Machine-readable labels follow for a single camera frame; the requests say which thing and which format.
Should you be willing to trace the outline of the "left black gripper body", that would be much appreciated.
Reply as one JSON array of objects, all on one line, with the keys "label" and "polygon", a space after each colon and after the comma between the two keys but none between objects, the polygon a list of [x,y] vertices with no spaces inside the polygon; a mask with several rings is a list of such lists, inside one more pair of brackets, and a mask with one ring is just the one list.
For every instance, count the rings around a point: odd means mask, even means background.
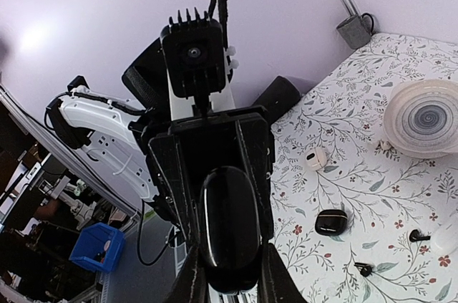
[{"label": "left black gripper body", "polygon": [[260,234],[273,238],[271,180],[274,137],[268,111],[257,105],[189,117],[150,122],[141,133],[141,148],[167,205],[167,219],[198,241],[198,201],[205,177],[216,168],[233,166],[247,174],[255,194]]}]

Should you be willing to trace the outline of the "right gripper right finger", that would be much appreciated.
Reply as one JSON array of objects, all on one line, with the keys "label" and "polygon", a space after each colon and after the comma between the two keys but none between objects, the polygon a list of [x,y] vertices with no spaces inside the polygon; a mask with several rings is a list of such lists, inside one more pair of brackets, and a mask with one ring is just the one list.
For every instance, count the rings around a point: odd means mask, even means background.
[{"label": "right gripper right finger", "polygon": [[262,241],[256,260],[257,302],[261,303],[300,303],[302,294],[296,287],[276,247]]}]

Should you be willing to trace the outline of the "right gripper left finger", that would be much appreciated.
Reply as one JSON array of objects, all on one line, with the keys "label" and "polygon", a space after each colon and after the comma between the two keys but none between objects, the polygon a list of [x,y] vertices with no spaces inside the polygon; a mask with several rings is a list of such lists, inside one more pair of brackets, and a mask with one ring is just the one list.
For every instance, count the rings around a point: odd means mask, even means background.
[{"label": "right gripper left finger", "polygon": [[208,283],[197,246],[192,246],[164,303],[204,303]]}]

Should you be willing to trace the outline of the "black charging case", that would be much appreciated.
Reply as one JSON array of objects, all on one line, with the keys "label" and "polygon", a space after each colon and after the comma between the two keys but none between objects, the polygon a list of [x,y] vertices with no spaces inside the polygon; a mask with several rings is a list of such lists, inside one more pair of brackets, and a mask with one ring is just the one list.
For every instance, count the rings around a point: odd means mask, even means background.
[{"label": "black charging case", "polygon": [[200,194],[200,257],[208,284],[217,292],[236,295],[258,281],[261,235],[252,184],[241,169],[216,168]]}]

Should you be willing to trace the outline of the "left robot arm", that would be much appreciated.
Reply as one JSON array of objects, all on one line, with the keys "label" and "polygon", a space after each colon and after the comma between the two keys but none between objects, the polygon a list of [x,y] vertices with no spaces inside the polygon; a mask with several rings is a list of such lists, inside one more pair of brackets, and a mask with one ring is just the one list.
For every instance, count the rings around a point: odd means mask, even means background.
[{"label": "left robot arm", "polygon": [[[153,136],[165,133],[171,121],[170,88],[166,73],[165,60],[162,55],[160,39],[156,39],[126,69],[122,75],[125,87],[136,97],[136,100],[119,100],[115,97],[103,97],[91,91],[85,78],[76,76],[67,86],[66,93],[54,98],[47,106],[44,117],[54,128],[57,137],[74,150],[81,149],[95,160],[96,146],[92,144],[89,134],[98,132],[110,136],[113,140],[122,141],[132,149],[142,151],[146,156],[148,168],[152,166],[152,156],[148,155],[148,142]],[[271,126],[283,116],[301,98],[296,86],[286,77],[277,76],[264,90],[260,97],[250,106],[253,113],[262,115]],[[137,192],[138,196],[165,221],[180,228],[175,205],[168,203],[165,186],[154,179],[158,194],[153,197],[152,185],[140,177],[140,169],[129,169],[128,174],[121,169],[120,157],[103,155],[111,169],[120,170],[120,175]],[[265,179],[261,195],[261,183],[255,184],[255,194],[260,213],[260,229],[269,231],[267,236],[273,237],[273,213],[270,206],[270,179]]]}]

